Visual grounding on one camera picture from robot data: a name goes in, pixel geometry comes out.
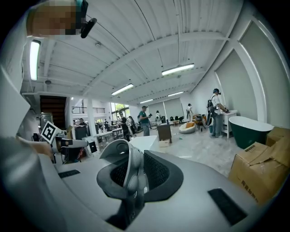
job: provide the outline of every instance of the railing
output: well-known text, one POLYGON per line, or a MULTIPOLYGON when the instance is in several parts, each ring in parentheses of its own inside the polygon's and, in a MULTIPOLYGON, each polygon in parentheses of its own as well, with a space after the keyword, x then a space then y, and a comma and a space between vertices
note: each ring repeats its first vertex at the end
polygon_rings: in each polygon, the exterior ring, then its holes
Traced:
MULTIPOLYGON (((93 113, 96 114, 104 114, 105 113, 105 108, 93 108, 92 109, 93 113)), ((87 108, 86 107, 72 107, 72 113, 73 114, 87 114, 87 108)))

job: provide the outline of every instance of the staircase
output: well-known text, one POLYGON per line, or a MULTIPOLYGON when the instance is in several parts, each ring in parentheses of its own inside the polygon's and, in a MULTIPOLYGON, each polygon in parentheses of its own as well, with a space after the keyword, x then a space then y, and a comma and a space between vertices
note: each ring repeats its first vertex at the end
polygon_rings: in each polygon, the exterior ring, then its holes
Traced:
POLYGON ((65 130, 65 102, 66 97, 40 96, 40 110, 43 113, 51 113, 53 123, 61 130, 65 130))

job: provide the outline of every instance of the dark green bathtub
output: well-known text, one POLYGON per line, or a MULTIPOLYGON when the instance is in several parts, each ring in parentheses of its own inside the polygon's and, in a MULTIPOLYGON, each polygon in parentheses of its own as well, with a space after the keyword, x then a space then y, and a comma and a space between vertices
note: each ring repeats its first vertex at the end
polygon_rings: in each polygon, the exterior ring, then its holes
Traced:
POLYGON ((231 117, 229 121, 236 143, 243 149, 254 142, 266 144, 266 136, 274 128, 270 124, 242 116, 231 117))

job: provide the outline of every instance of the cushion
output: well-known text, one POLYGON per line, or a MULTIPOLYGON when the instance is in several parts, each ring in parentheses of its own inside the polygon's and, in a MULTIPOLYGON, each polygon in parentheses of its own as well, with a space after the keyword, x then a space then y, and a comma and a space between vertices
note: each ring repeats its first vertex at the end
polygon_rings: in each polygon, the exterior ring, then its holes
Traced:
POLYGON ((196 124, 194 124, 194 126, 189 127, 189 128, 185 128, 186 124, 182 124, 179 128, 179 132, 181 134, 190 134, 190 133, 194 133, 195 132, 195 128, 196 128, 196 124))
POLYGON ((188 122, 188 123, 186 123, 186 127, 185 128, 190 128, 192 126, 194 126, 194 122, 188 122))

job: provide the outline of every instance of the marble floor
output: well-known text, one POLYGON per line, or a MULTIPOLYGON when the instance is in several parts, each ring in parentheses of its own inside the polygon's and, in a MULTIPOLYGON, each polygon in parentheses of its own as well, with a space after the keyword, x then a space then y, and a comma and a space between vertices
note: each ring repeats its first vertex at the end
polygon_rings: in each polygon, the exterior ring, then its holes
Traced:
MULTIPOLYGON (((212 138, 208 128, 202 132, 196 130, 192 134, 178 133, 178 126, 170 128, 172 144, 161 147, 161 152, 205 164, 228 177, 235 154, 242 150, 233 137, 227 139, 226 134, 223 134, 223 138, 212 138)), ((158 135, 157 130, 151 129, 150 135, 158 135)))

